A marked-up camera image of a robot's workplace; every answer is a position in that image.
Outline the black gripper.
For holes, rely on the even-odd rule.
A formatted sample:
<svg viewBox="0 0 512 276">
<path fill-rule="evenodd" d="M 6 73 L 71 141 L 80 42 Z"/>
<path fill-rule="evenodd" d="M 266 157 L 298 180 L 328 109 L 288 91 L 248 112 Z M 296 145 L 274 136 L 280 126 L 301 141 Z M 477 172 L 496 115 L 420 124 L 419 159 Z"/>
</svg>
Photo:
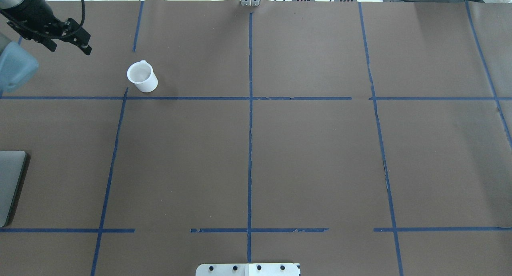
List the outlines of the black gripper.
<svg viewBox="0 0 512 276">
<path fill-rule="evenodd" d="M 60 36 L 60 21 L 45 0 L 1 0 L 1 14 L 25 38 L 33 35 L 39 38 L 38 33 Z"/>
</svg>

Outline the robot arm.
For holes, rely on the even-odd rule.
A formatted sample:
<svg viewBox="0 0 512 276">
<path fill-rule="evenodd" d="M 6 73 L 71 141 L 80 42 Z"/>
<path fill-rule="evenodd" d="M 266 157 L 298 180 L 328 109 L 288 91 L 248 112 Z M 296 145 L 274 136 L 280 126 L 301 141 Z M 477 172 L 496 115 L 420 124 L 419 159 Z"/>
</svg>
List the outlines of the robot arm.
<svg viewBox="0 0 512 276">
<path fill-rule="evenodd" d="M 9 28 L 20 37 L 35 40 L 51 51 L 56 48 L 51 37 L 61 36 L 52 9 L 45 0 L 1 0 L 1 15 Z M 27 83 L 39 68 L 38 61 L 16 39 L 1 33 L 1 90 L 13 92 Z"/>
</svg>

